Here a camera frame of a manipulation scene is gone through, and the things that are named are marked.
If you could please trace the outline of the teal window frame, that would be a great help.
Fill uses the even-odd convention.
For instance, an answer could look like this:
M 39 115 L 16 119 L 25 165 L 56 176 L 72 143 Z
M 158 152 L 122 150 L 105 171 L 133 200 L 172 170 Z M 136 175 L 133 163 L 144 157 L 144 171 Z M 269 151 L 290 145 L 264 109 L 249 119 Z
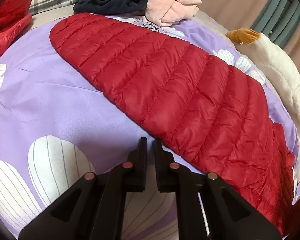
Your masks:
M 251 29 L 265 34 L 270 41 L 284 48 L 300 23 L 298 0 L 268 0 Z

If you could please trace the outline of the pink folded garment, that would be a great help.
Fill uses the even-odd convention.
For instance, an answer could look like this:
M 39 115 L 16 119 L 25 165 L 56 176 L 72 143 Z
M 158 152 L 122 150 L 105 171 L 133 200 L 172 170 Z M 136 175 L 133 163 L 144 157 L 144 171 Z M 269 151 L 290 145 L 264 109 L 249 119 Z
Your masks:
M 158 26 L 170 27 L 193 18 L 201 3 L 201 0 L 148 0 L 144 15 Z

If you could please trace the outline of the red quilted down jacket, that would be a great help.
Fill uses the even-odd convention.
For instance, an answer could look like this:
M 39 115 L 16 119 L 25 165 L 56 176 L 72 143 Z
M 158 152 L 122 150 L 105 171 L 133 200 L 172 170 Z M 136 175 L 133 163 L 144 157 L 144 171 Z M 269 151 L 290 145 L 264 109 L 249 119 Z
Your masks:
M 102 15 L 65 18 L 49 38 L 132 121 L 284 232 L 294 156 L 258 81 L 187 41 Z

